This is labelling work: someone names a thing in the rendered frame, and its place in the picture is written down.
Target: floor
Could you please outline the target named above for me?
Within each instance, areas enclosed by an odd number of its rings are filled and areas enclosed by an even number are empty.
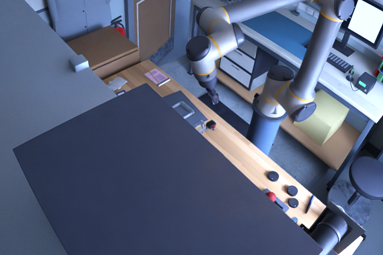
[[[158,63],[158,65],[194,96],[200,97],[206,93],[206,90],[199,86],[194,76],[187,74],[188,59],[186,56],[161,65]],[[253,114],[250,103],[221,82],[217,82],[217,91],[223,104],[244,121],[250,123]],[[359,156],[371,155],[362,151]],[[327,203],[328,191],[326,190],[326,184],[333,177],[335,171],[284,130],[280,129],[278,131],[269,157],[311,191],[319,200],[325,204]],[[347,167],[337,182],[349,182],[348,171],[349,168]],[[383,255],[383,202],[380,200],[372,201],[372,206],[372,216],[363,225],[367,238],[355,251],[355,255]]]

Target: monitor stand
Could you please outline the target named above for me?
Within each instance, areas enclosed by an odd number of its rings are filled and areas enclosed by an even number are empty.
[[[347,47],[347,41],[349,41],[349,37],[351,36],[351,34],[347,31],[345,31],[345,34],[343,35],[343,39],[342,41],[338,41],[337,39],[335,40],[334,42],[334,45],[333,45],[333,48],[337,51],[339,51],[340,53],[342,53],[343,55],[349,57],[352,53],[354,53],[355,51],[352,50],[351,48]]]

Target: red ball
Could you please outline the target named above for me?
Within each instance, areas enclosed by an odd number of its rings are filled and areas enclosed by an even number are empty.
[[[274,192],[267,192],[265,195],[267,195],[267,197],[269,197],[272,202],[275,202],[275,200],[277,199],[277,196]]]

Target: fire extinguisher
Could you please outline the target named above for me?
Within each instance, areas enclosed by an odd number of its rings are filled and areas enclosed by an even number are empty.
[[[123,28],[122,20],[119,20],[122,16],[119,16],[111,21],[111,26],[116,29],[119,33],[126,37],[125,28]]]

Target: monitor screen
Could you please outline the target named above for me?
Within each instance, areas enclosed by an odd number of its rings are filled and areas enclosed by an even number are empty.
[[[383,6],[373,0],[355,3],[353,14],[341,28],[376,49],[383,37]]]

